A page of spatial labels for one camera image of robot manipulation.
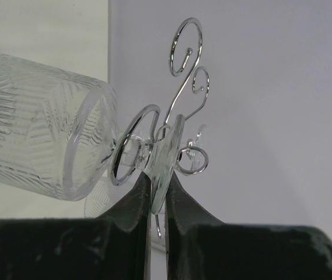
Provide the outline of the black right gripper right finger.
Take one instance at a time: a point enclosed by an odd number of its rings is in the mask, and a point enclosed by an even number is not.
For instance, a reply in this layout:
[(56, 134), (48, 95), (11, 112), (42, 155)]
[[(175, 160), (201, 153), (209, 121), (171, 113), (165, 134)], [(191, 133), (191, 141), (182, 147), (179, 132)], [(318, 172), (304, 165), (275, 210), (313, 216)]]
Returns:
[(165, 212), (169, 279), (332, 279), (332, 241), (318, 228), (224, 223), (177, 176)]

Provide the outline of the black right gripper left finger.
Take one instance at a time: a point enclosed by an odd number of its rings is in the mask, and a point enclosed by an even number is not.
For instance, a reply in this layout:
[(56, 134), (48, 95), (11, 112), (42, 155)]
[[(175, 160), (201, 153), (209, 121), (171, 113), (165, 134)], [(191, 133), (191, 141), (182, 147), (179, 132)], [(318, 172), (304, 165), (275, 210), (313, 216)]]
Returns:
[(0, 219), (0, 279), (149, 279), (151, 180), (97, 218)]

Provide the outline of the etched clear wine glass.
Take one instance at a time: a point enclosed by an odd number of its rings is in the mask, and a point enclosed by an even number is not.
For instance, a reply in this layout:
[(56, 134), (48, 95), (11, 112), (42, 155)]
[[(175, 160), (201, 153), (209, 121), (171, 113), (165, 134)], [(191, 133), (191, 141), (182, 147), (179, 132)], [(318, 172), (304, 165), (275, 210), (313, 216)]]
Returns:
[[(193, 147), (198, 147), (198, 148), (202, 148), (202, 136), (203, 136), (203, 132), (206, 129), (207, 125), (206, 124), (202, 124), (200, 125), (200, 127), (197, 130), (197, 134), (195, 136), (194, 139), (189, 139), (187, 141), (187, 146), (193, 146)], [(186, 152), (188, 158), (191, 160), (191, 167), (189, 168), (190, 170), (197, 170), (199, 168), (202, 168), (204, 162), (205, 162), (205, 156), (195, 150), (195, 149), (189, 149)]]

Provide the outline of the clear ribbed glass tumbler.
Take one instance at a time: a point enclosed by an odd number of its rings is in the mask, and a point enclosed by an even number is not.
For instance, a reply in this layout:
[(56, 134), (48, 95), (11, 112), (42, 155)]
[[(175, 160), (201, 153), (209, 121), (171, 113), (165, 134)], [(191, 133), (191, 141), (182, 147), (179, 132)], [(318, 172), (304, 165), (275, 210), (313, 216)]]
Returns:
[(120, 132), (108, 83), (0, 53), (0, 183), (79, 201), (104, 172), (120, 186), (140, 169), (151, 180), (157, 214), (185, 123), (179, 115), (158, 139), (159, 114), (157, 105), (147, 105)]

